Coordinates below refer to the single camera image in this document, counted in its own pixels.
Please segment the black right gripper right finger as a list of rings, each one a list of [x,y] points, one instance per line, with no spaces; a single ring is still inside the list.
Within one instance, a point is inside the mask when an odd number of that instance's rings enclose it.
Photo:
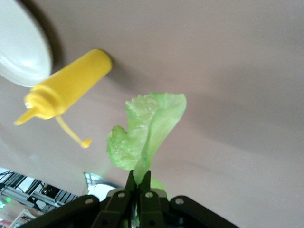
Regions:
[[[165,191],[151,187],[148,171],[139,185],[139,220],[141,228],[236,228],[232,222],[179,195],[167,200]]]

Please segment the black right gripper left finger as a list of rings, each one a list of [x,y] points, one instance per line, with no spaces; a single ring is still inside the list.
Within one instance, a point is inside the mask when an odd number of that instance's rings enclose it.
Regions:
[[[124,188],[111,190],[103,201],[84,195],[51,212],[33,219],[22,228],[120,228],[131,226],[130,202],[136,189],[133,171]]]

